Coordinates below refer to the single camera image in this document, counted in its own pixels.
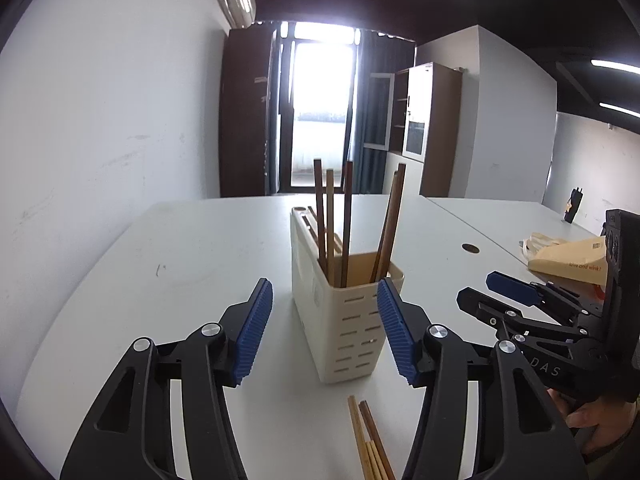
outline dark ceiling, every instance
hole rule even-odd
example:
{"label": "dark ceiling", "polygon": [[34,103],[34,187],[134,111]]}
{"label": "dark ceiling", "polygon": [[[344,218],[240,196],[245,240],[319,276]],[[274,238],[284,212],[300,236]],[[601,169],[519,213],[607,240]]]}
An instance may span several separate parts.
{"label": "dark ceiling", "polygon": [[256,0],[258,20],[304,20],[369,28],[426,43],[482,25],[531,56],[558,82],[558,110],[640,134],[640,76],[591,65],[640,66],[640,0]]}

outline cream plastic utensil holder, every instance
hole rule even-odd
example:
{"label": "cream plastic utensil holder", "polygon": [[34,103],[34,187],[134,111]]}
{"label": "cream plastic utensil holder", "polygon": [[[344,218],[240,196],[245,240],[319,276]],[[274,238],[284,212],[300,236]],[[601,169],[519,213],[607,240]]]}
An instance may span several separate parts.
{"label": "cream plastic utensil holder", "polygon": [[[290,218],[293,298],[320,380],[337,383],[369,375],[386,340],[378,314],[378,284],[369,283],[376,253],[350,254],[347,287],[332,287],[318,263],[314,216],[297,207]],[[340,282],[340,248],[334,283]],[[402,271],[391,263],[388,276],[400,291]]]}

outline metal screw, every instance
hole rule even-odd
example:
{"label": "metal screw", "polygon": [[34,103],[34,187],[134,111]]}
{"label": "metal screw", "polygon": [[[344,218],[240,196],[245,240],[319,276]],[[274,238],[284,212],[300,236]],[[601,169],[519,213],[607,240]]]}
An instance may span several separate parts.
{"label": "metal screw", "polygon": [[505,354],[513,354],[516,351],[516,345],[514,345],[511,341],[500,341],[498,343],[498,348]]}
{"label": "metal screw", "polygon": [[202,327],[202,335],[212,336],[220,332],[220,325],[218,323],[208,323]]}
{"label": "metal screw", "polygon": [[437,337],[438,339],[442,339],[443,337],[449,335],[449,331],[447,331],[447,329],[442,325],[433,325],[432,327],[430,327],[429,333],[432,336]]}
{"label": "metal screw", "polygon": [[136,352],[144,352],[147,348],[151,346],[149,339],[146,337],[141,337],[140,339],[136,339],[135,343],[133,343],[133,349]]}

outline cabinet door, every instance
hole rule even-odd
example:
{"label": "cabinet door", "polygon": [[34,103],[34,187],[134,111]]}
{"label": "cabinet door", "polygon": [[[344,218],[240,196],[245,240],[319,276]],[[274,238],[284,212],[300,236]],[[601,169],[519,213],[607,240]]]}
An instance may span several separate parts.
{"label": "cabinet door", "polygon": [[433,65],[431,63],[415,66],[409,70],[409,93],[402,154],[420,162],[424,161],[427,145],[432,89]]}

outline open cabinet door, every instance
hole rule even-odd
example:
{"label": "open cabinet door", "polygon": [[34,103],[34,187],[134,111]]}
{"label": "open cabinet door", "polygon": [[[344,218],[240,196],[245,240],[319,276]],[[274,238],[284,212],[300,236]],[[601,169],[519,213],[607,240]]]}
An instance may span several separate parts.
{"label": "open cabinet door", "polygon": [[269,194],[268,107],[274,29],[233,29],[226,40],[220,88],[220,196]]}

